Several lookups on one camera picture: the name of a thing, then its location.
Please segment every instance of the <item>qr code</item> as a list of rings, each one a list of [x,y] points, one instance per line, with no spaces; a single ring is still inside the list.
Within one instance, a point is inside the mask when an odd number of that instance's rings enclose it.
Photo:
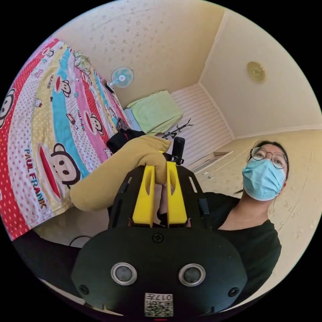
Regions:
[[[172,294],[145,293],[145,316],[149,316],[149,317],[173,316]]]

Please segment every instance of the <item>hair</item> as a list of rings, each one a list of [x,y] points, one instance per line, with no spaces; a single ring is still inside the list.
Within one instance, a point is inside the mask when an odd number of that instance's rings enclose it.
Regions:
[[[262,140],[262,141],[259,141],[257,143],[255,143],[255,145],[253,146],[253,148],[250,150],[249,152],[249,155],[248,155],[248,158],[247,158],[247,162],[249,162],[249,160],[252,158],[252,151],[255,149],[255,148],[260,148],[262,147],[263,145],[266,145],[266,144],[272,144],[272,145],[275,145],[276,147],[280,148],[284,155],[285,155],[285,158],[286,158],[286,178],[285,178],[285,181],[287,181],[288,179],[288,172],[289,172],[289,161],[288,161],[288,155],[287,155],[287,152],[286,150],[284,149],[284,147],[279,143],[279,142],[272,142],[272,141],[267,141],[267,140]],[[237,192],[234,193],[234,195],[237,195],[241,192],[243,192],[244,190],[241,189]]]

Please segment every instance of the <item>bedspread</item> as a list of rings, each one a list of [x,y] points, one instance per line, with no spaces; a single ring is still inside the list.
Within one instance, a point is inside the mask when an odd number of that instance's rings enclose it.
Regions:
[[[0,214],[12,240],[66,211],[71,186],[111,156],[117,120],[129,124],[100,74],[74,62],[72,48],[49,38],[0,110]]]

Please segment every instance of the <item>round glasses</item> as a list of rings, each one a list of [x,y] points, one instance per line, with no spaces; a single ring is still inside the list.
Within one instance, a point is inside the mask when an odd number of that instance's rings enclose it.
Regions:
[[[283,169],[287,164],[287,159],[283,153],[280,152],[267,152],[265,148],[257,147],[251,150],[252,158],[256,161],[260,161],[266,158],[267,154],[272,155],[271,161],[275,168]]]

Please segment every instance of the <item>yellow glove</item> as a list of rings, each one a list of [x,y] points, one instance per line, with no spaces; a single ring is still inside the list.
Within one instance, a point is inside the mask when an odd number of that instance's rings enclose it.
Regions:
[[[70,190],[73,204],[83,211],[99,211],[113,205],[126,175],[140,165],[155,166],[155,183],[167,182],[166,159],[170,141],[141,136],[127,142],[112,157],[76,183]]]

